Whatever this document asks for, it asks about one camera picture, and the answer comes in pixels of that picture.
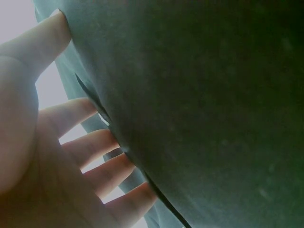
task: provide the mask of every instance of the fingernail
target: fingernail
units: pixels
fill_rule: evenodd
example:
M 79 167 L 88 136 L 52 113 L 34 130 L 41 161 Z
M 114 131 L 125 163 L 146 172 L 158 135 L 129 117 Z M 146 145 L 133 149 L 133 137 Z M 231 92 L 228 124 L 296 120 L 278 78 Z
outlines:
M 58 14 L 60 12 L 60 10 L 59 9 L 56 9 L 54 12 L 52 12 L 52 14 L 49 16 L 49 17 L 52 17 L 52 16 L 54 16 L 55 14 Z

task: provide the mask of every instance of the dark green fabric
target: dark green fabric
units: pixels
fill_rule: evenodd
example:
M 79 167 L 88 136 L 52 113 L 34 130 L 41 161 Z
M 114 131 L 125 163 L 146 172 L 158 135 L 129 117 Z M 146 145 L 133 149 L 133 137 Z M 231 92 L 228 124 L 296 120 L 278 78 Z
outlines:
M 64 12 L 73 44 L 57 62 L 177 216 L 303 227 L 303 1 L 34 2 Z

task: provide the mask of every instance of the palm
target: palm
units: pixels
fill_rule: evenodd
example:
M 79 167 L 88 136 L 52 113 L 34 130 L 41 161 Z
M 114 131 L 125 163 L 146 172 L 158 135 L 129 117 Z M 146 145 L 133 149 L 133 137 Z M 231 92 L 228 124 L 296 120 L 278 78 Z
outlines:
M 129 227 L 156 200 L 145 183 L 101 202 L 134 169 L 124 154 L 81 173 L 118 147 L 109 131 L 60 145 L 62 135 L 96 113 L 88 99 L 38 113 L 35 81 L 69 40 L 66 20 L 57 14 L 0 46 L 0 227 Z

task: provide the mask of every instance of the finger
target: finger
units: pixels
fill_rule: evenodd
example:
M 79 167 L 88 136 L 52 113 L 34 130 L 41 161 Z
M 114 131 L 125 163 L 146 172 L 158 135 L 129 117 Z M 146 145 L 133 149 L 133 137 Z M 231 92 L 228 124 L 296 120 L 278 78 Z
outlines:
M 96 114 L 96 109 L 90 100 L 88 98 L 78 98 L 40 110 L 38 121 L 49 124 L 60 138 L 74 126 L 94 114 Z
M 156 199 L 148 183 L 144 183 L 105 206 L 121 227 L 131 227 L 148 212 Z
M 102 199 L 130 176 L 134 168 L 134 164 L 123 153 L 86 172 L 84 176 Z
M 80 168 L 118 147 L 109 130 L 97 130 L 62 145 L 62 149 L 71 155 Z
M 0 56 L 25 64 L 36 80 L 71 40 L 66 17 L 61 13 L 46 19 L 21 36 L 0 46 Z

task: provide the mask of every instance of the skin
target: skin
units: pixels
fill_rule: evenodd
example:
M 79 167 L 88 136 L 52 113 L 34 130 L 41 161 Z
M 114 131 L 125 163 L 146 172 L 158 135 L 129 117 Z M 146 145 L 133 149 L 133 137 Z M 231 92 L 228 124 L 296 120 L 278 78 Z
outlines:
M 147 183 L 103 204 L 135 166 L 121 154 L 82 174 L 119 147 L 108 130 L 60 145 L 96 110 L 86 98 L 38 111 L 35 81 L 71 40 L 59 12 L 0 46 L 0 227 L 131 227 L 154 204 Z

